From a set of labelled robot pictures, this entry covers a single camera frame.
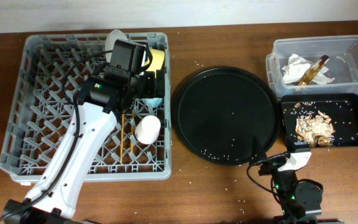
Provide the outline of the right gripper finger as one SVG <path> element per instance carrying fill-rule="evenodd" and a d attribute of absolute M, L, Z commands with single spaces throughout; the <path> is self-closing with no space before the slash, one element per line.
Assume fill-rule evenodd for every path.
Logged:
<path fill-rule="evenodd" d="M 286 137 L 286 147 L 288 152 L 310 152 L 310 145 L 304 141 L 295 141 L 290 136 Z"/>
<path fill-rule="evenodd" d="M 252 139 L 252 152 L 249 161 L 250 166 L 261 165 L 267 159 L 265 151 L 262 149 L 262 145 L 256 136 Z"/>

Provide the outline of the light blue plastic cup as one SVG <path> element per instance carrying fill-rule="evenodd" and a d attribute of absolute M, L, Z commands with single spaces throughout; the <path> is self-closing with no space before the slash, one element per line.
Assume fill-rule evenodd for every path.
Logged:
<path fill-rule="evenodd" d="M 158 108 L 163 103 L 163 98 L 144 98 L 142 101 L 152 108 Z"/>

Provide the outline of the yellow bowl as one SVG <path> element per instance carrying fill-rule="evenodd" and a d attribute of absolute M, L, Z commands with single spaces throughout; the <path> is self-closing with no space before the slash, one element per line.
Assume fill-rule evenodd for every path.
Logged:
<path fill-rule="evenodd" d="M 157 70 L 161 70 L 163 68 L 165 60 L 165 52 L 163 50 L 157 50 L 152 48 L 150 48 L 150 52 L 152 54 L 153 59 L 150 67 L 146 71 L 156 72 Z"/>

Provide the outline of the peanut shells and rice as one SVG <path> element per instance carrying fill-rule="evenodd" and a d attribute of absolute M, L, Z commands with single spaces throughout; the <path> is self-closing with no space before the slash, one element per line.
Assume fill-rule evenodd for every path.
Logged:
<path fill-rule="evenodd" d="M 330 147 L 334 143 L 336 132 L 332 118 L 320 110 L 311 111 L 306 106 L 314 102 L 296 103 L 292 114 L 297 114 L 295 136 L 298 141 L 307 143 L 310 147 Z"/>

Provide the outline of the wooden chopstick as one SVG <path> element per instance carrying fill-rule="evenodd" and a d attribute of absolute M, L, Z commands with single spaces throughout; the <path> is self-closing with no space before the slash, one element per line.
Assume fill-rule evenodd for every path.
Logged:
<path fill-rule="evenodd" d="M 135 127 L 133 125 L 133 123 L 135 123 L 134 118 L 135 118 L 135 113 L 134 113 L 134 110 L 132 110 L 132 113 L 131 113 L 131 136 L 130 136 L 130 140 L 131 140 L 130 151 L 131 151 L 131 153 L 133 153 L 133 151 L 134 151 L 134 143 L 132 140 L 132 137 L 134 137 L 134 131 L 135 131 Z"/>
<path fill-rule="evenodd" d="M 123 155 L 124 155 L 124 136 L 125 136 L 125 132 L 124 132 L 124 128 L 125 128 L 125 114 L 122 114 L 121 116 L 121 140 L 120 140 L 120 163 L 122 163 L 123 160 Z"/>

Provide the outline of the pink plastic cup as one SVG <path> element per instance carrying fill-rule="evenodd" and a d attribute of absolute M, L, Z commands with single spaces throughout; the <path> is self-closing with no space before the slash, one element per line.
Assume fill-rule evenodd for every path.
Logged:
<path fill-rule="evenodd" d="M 135 128 L 135 137 L 142 144 L 152 144 L 158 139 L 161 123 L 154 115 L 145 116 Z"/>

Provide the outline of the white round plate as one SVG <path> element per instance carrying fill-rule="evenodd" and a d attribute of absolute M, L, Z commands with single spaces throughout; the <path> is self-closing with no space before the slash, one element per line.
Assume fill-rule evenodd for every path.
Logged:
<path fill-rule="evenodd" d="M 128 40 L 128 38 L 121 30 L 114 29 L 106 37 L 105 45 L 104 45 L 105 51 L 112 50 L 114 47 L 114 43 L 117 40 Z"/>

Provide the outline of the gold foil wrapper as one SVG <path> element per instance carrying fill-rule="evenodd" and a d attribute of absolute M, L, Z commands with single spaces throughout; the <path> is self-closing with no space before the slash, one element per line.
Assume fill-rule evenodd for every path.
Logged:
<path fill-rule="evenodd" d="M 323 55 L 304 73 L 304 75 L 298 80 L 298 86 L 309 85 L 315 76 L 322 70 L 326 62 L 329 60 L 327 55 Z"/>

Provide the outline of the white tissue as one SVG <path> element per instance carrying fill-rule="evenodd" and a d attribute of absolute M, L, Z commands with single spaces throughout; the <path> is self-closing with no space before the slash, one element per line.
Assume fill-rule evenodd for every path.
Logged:
<path fill-rule="evenodd" d="M 288 65 L 282 68 L 284 84 L 298 83 L 298 80 L 312 65 L 313 62 L 297 54 L 292 54 L 288 58 Z M 335 78 L 329 78 L 325 75 L 328 71 L 329 69 L 327 67 L 323 67 L 312 80 L 312 84 L 326 85 L 335 81 Z"/>

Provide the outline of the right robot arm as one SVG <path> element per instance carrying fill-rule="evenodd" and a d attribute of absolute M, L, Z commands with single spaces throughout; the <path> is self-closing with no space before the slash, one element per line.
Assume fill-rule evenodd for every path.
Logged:
<path fill-rule="evenodd" d="M 282 215 L 272 218 L 272 223 L 318 223 L 322 213 L 323 185 L 311 179 L 299 179 L 296 171 L 307 165 L 311 149 L 298 148 L 267 157 L 256 137 L 252 140 L 252 154 L 246 170 L 249 179 L 261 189 L 271 193 L 282 209 Z M 269 175 L 270 187 L 254 180 L 249 171 L 258 167 L 260 176 Z"/>

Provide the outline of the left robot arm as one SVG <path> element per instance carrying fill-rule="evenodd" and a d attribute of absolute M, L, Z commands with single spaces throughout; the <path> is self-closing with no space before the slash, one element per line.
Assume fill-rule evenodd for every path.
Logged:
<path fill-rule="evenodd" d="M 51 162 L 23 202 L 9 200 L 0 222 L 69 223 L 85 177 L 118 118 L 137 98 L 162 97 L 163 71 L 150 71 L 148 45 L 117 39 L 106 61 L 67 102 L 74 113 Z"/>

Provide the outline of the black rectangular waste bin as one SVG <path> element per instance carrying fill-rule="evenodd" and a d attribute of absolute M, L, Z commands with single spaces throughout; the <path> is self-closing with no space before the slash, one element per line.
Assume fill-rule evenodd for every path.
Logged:
<path fill-rule="evenodd" d="M 297 114 L 292 114 L 296 103 L 314 102 L 308 110 L 320 110 L 332 118 L 335 129 L 333 147 L 358 147 L 358 95 L 353 93 L 320 95 L 287 95 L 282 98 L 283 125 L 286 137 L 295 136 Z"/>

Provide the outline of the clear plastic waste bin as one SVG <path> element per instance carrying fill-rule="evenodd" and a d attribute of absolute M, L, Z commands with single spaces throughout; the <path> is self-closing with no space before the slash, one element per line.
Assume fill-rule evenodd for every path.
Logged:
<path fill-rule="evenodd" d="M 322 85 L 312 82 L 298 86 L 297 79 L 285 82 L 285 75 L 294 64 L 301 64 L 301 71 L 307 70 L 321 56 L 328 61 L 319 75 Z M 272 53 L 266 57 L 267 78 L 277 98 L 285 95 L 356 93 L 358 94 L 358 35 L 337 35 L 326 37 L 303 37 L 278 39 L 273 43 Z"/>

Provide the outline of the grey dishwasher rack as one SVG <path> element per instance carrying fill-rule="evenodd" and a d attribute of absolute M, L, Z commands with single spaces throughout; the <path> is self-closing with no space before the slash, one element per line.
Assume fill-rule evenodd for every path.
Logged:
<path fill-rule="evenodd" d="M 69 127 L 73 107 L 67 98 L 102 63 L 106 34 L 32 35 L 22 62 L 0 156 L 0 169 L 14 182 L 36 183 Z M 158 108 L 135 100 L 134 127 L 147 115 L 161 123 L 158 139 L 142 144 L 132 137 L 131 113 L 125 115 L 124 157 L 120 163 L 121 119 L 107 136 L 90 167 L 87 182 L 166 180 L 172 174 L 170 59 L 165 57 L 165 94 Z"/>

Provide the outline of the round black tray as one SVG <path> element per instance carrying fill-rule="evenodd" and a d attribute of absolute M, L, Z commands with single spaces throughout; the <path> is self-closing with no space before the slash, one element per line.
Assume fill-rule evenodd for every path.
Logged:
<path fill-rule="evenodd" d="M 236 166 L 252 157 L 253 142 L 267 152 L 280 132 L 278 100 L 258 76 L 215 67 L 175 90 L 173 123 L 181 142 L 198 157 Z"/>

